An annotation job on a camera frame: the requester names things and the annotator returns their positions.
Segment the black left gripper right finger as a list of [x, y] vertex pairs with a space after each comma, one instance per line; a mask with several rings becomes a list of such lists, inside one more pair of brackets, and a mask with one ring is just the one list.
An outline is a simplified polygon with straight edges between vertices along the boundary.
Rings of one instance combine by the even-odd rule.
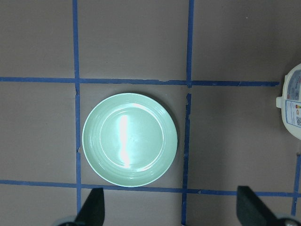
[[236, 214], [242, 226], [272, 226], [277, 217], [248, 186], [238, 186]]

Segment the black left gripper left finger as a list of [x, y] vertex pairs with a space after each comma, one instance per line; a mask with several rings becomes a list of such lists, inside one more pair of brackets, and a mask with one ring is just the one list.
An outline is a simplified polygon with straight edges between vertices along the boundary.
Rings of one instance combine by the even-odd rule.
[[77, 226], [102, 226], [105, 219], [104, 192], [93, 188], [75, 218]]

